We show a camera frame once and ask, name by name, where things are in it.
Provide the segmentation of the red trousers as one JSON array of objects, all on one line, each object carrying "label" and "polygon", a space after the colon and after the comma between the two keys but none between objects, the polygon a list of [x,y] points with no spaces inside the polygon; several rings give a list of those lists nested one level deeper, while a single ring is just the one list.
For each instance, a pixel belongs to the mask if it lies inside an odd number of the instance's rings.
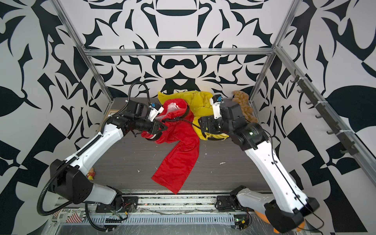
[{"label": "red trousers", "polygon": [[[180,107],[179,110],[168,110],[171,103]],[[183,99],[167,100],[163,104],[164,111],[159,116],[174,118],[184,114],[187,107]],[[193,122],[194,114],[190,110],[186,120]],[[184,121],[166,122],[167,130],[155,141],[156,144],[171,144],[176,142],[176,146],[164,158],[152,180],[167,188],[172,193],[177,194],[194,168],[199,156],[200,139],[190,123]]]}]

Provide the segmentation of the black leather belt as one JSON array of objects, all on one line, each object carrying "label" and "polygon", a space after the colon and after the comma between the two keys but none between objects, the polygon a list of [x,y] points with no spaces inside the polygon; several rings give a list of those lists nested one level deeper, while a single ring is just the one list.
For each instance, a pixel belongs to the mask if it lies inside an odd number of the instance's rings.
[{"label": "black leather belt", "polygon": [[[176,105],[175,103],[171,103],[168,107],[168,110],[171,111],[173,109],[179,110],[180,107],[178,105]],[[190,113],[190,107],[187,105],[184,114],[181,115],[181,116],[174,117],[174,118],[166,118],[165,116],[157,116],[154,120],[157,120],[161,123],[184,121],[184,122],[190,123],[194,127],[200,128],[200,126],[198,126],[198,125],[194,124],[193,122],[190,122],[190,121],[185,119],[185,117],[188,116],[189,113]],[[161,135],[162,135],[162,133],[154,134],[154,135],[152,135],[152,137],[146,138],[146,139],[148,141],[154,142],[154,141],[158,140],[161,137]]]}]

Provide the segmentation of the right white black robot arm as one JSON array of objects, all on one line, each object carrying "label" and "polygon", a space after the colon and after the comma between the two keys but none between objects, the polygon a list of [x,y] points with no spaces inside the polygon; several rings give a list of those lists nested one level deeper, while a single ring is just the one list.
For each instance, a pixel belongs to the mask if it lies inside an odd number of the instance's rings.
[{"label": "right white black robot arm", "polygon": [[226,134],[253,161],[271,194],[261,194],[240,186],[231,192],[239,209],[252,209],[265,215],[280,233],[303,229],[305,216],[319,208],[318,201],[306,196],[277,159],[272,140],[258,123],[248,123],[239,104],[225,107],[221,101],[211,101],[212,116],[198,121],[202,131]]}]

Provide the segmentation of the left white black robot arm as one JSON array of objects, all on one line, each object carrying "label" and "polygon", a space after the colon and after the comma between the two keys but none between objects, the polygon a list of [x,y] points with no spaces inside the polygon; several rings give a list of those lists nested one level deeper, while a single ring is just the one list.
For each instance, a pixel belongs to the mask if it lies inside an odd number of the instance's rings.
[{"label": "left white black robot arm", "polygon": [[56,160],[51,164],[47,189],[70,203],[96,202],[118,208],[121,192],[110,186],[94,184],[86,175],[104,153],[127,133],[138,130],[156,136],[165,131],[167,127],[155,119],[163,110],[162,107],[151,108],[146,118],[125,112],[109,116],[102,130],[80,150],[64,161]]}]

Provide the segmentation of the yellow trousers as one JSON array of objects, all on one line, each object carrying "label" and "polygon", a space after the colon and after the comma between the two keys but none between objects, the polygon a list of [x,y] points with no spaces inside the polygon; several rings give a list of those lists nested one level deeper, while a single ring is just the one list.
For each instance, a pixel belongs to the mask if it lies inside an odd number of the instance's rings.
[{"label": "yellow trousers", "polygon": [[[161,92],[158,92],[158,100],[161,104],[164,104],[167,100],[171,99],[183,99],[186,101],[190,110],[194,114],[193,123],[199,125],[198,120],[204,116],[212,116],[213,110],[212,105],[210,104],[210,99],[213,97],[213,94],[209,92],[199,92],[199,91],[186,91],[174,93],[171,95],[166,95]],[[226,140],[229,138],[226,134],[210,134],[207,132],[202,132],[200,128],[193,127],[198,137],[204,141],[219,141]]]}]

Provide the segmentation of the brown teddy bear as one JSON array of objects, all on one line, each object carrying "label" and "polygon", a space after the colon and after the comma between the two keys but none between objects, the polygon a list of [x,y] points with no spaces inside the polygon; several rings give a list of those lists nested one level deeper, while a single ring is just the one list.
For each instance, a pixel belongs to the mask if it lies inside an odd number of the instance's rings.
[{"label": "brown teddy bear", "polygon": [[253,108],[249,104],[249,95],[243,91],[233,91],[232,101],[238,103],[242,113],[248,122],[258,123],[258,119],[253,115]]}]

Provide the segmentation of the wooden framed picture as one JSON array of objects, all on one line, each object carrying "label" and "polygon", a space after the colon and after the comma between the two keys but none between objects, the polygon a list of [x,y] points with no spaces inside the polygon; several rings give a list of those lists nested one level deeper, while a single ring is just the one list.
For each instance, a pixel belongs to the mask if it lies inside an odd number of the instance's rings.
[{"label": "wooden framed picture", "polygon": [[108,115],[112,116],[112,115],[116,114],[117,112],[118,112],[118,110],[110,110]]}]

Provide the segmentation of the small red yellow toy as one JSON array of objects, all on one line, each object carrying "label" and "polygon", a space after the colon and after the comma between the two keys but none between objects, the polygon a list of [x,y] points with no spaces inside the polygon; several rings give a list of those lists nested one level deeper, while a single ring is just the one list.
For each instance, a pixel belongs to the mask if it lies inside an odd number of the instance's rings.
[{"label": "small red yellow toy", "polygon": [[92,167],[89,172],[86,174],[86,177],[88,180],[94,180],[94,177],[96,175],[95,169]]}]

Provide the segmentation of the small green circuit board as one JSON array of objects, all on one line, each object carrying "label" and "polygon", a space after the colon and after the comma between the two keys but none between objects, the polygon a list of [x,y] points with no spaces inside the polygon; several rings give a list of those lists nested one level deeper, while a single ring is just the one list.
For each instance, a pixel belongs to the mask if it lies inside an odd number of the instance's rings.
[{"label": "small green circuit board", "polygon": [[249,218],[249,215],[235,215],[234,216],[234,228],[235,229],[238,229],[238,230],[244,230],[246,229],[248,226],[249,226],[249,223],[250,223],[250,218]]}]

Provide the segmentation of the red white printed box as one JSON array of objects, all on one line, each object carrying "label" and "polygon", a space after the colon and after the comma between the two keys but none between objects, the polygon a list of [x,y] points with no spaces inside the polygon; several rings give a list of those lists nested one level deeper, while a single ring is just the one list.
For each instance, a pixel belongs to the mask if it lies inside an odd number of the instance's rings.
[{"label": "red white printed box", "polygon": [[52,222],[57,223],[81,223],[86,218],[84,208],[61,209],[52,215]]}]

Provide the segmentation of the black wall hook rack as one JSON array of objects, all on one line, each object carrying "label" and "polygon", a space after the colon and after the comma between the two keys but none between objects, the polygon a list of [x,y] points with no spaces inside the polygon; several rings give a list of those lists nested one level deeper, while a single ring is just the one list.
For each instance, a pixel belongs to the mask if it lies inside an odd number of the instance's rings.
[{"label": "black wall hook rack", "polygon": [[307,77],[301,77],[296,72],[294,72],[294,76],[295,78],[291,82],[296,83],[301,88],[299,93],[307,96],[309,101],[306,104],[313,106],[319,113],[316,118],[322,118],[329,126],[330,130],[327,131],[327,134],[335,135],[342,143],[344,150],[341,153],[348,153],[352,156],[359,153],[354,138],[350,136],[352,131],[342,123],[339,115],[329,102],[323,98]]}]

